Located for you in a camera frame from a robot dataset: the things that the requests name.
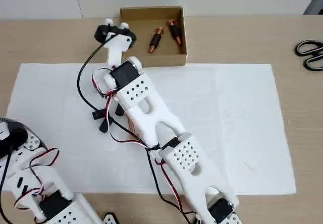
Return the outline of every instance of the black cable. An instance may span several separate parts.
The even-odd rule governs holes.
[[[155,185],[156,185],[156,189],[157,189],[157,192],[158,192],[159,197],[162,199],[162,201],[163,201],[163,202],[165,202],[165,203],[167,203],[167,204],[169,204],[169,205],[172,205],[173,207],[175,207],[176,209],[178,209],[178,210],[179,210],[179,212],[180,212],[180,213],[183,215],[183,217],[185,218],[186,222],[187,222],[188,224],[191,224],[191,222],[190,222],[190,220],[187,218],[186,214],[195,213],[195,212],[194,212],[194,211],[182,212],[182,211],[180,210],[180,208],[179,208],[176,204],[172,203],[171,201],[166,200],[166,199],[163,197],[163,195],[162,195],[162,193],[160,192],[160,189],[159,189],[158,180],[157,180],[157,177],[156,177],[155,170],[153,169],[153,166],[152,166],[152,163],[151,163],[151,159],[150,159],[149,151],[146,151],[146,153],[147,153],[147,158],[148,158],[148,162],[149,162],[150,170],[151,170],[151,173],[152,173],[152,176],[153,176],[153,180],[155,181]]]
[[[10,158],[11,158],[11,154],[12,154],[12,147],[10,148],[10,151],[8,153],[8,158],[6,161],[6,166],[4,169],[4,174],[2,175],[1,178],[1,184],[0,184],[0,214],[2,216],[2,218],[8,223],[8,224],[13,224],[11,221],[8,220],[8,218],[6,217],[6,215],[4,214],[4,210],[2,209],[2,204],[1,204],[1,195],[2,195],[2,188],[4,186],[5,183],[5,179],[6,179],[6,175],[7,175],[7,171],[8,171],[8,167],[9,167],[9,162],[10,162]]]
[[[80,79],[81,79],[81,74],[85,68],[85,66],[90,62],[90,60],[97,54],[97,52],[107,43],[109,42],[112,38],[114,38],[116,35],[112,35],[108,40],[106,40],[104,43],[102,43],[100,46],[97,47],[97,49],[88,57],[88,59],[85,61],[85,63],[83,64],[83,66],[81,67],[79,74],[77,76],[77,90],[79,91],[79,94],[82,98],[82,100],[89,106],[91,107],[93,110],[95,111],[99,111],[98,108],[94,107],[83,95],[81,88],[80,88]]]

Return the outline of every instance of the white 3d-printed robot arm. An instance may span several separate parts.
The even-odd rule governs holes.
[[[15,139],[22,141],[22,138],[24,142],[20,146],[13,142]],[[35,216],[36,223],[118,224],[112,213],[108,213],[102,221],[82,194],[74,194],[68,189],[57,171],[46,165],[48,159],[43,156],[50,150],[45,148],[44,143],[32,131],[18,122],[4,118],[0,118],[0,177],[4,174],[9,157],[6,155],[9,145],[13,145],[15,150],[8,165],[6,185],[14,194],[15,206],[29,209]]]
[[[106,80],[108,87],[117,88],[115,98],[133,123],[136,133],[149,148],[153,148],[158,145],[158,122],[174,131],[177,136],[175,141],[167,143],[159,153],[152,151],[151,155],[162,158],[170,166],[178,177],[187,200],[203,223],[221,223],[231,215],[236,215],[234,208],[239,201],[232,188],[194,137],[185,131],[180,120],[168,110],[147,74],[143,71],[135,72],[135,69],[141,69],[139,64],[137,58],[131,57],[123,67],[118,67],[105,76],[109,78]],[[142,101],[149,105],[146,113],[140,107]],[[220,202],[211,207],[205,199],[208,187],[217,189],[222,197]]]

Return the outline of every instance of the perforated panel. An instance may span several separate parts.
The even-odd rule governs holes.
[[[78,203],[73,202],[46,224],[90,224],[93,221],[84,214]]]
[[[143,100],[154,89],[150,78],[144,73],[122,88],[117,97],[122,107],[127,110]]]
[[[198,162],[198,149],[192,140],[189,138],[185,142],[181,142],[173,151],[175,162],[183,170],[190,169]]]
[[[242,224],[238,215],[235,212],[232,212],[227,218],[225,218],[221,224]]]

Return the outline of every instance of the robotic arm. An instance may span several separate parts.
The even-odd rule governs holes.
[[[52,167],[58,149],[47,149],[23,124],[0,118],[0,150],[0,190],[6,180],[16,199],[14,206],[29,209],[36,223],[118,224],[113,213],[107,213],[102,221],[82,194],[68,189]]]
[[[102,34],[99,28],[95,35]],[[106,39],[111,38],[108,30],[103,34],[107,35]],[[118,40],[112,38],[105,45],[109,50],[109,57],[124,51],[129,43],[129,38],[124,35],[117,35],[116,38]],[[155,149],[150,151],[150,155],[168,164],[177,176],[186,199],[197,213],[196,221],[205,224],[241,223],[234,211],[239,204],[234,191],[220,170],[205,155],[194,136],[187,132],[181,121],[169,111],[151,79],[142,70],[139,59],[130,57],[124,63],[121,62],[121,57],[118,57],[118,61],[114,56],[112,59],[113,64],[110,58],[106,63],[109,71],[105,71],[97,79],[101,81],[99,87],[107,88],[107,92],[114,92],[114,99],[133,124],[136,134],[148,148]],[[149,106],[148,111],[142,110],[143,102]],[[156,124],[159,122],[172,129],[176,135],[162,147],[156,132]],[[218,199],[213,204],[207,203],[205,198],[208,187],[219,192]]]

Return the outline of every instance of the copper bolt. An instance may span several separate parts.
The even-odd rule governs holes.
[[[153,39],[152,39],[152,40],[154,40],[154,38],[156,38],[156,37],[157,37],[157,35],[158,35],[158,37],[160,37],[160,35],[163,35],[163,33],[164,33],[164,28],[163,28],[163,27],[161,27],[161,26],[159,26],[159,27],[156,29],[156,33],[155,33],[155,35],[154,35],[154,37],[153,37]],[[153,51],[155,50],[155,48],[158,46],[159,40],[157,40],[157,41],[156,41],[156,42],[154,42],[153,44],[151,43],[151,46],[150,46],[150,48],[149,48],[149,52],[150,52],[150,53],[153,53]]]
[[[149,52],[150,53],[153,53],[153,51],[155,50],[155,46],[154,45],[152,45],[152,46],[150,46],[150,48],[149,48]]]
[[[169,20],[168,21],[168,24],[169,24],[169,26],[174,26],[175,25],[175,21],[174,20]]]
[[[157,29],[156,29],[156,34],[158,35],[163,35],[164,33],[164,28],[162,26],[159,26]]]
[[[180,39],[180,37],[179,37],[179,32],[178,32],[178,28],[177,28],[177,26],[176,26],[176,24],[175,24],[175,21],[174,20],[169,20],[168,21],[168,25],[170,26],[170,28],[171,28],[171,33],[172,33],[172,36],[173,36],[173,38],[174,38],[174,40],[176,41],[176,43],[180,46],[180,45],[182,45],[182,41],[181,41],[181,39]]]

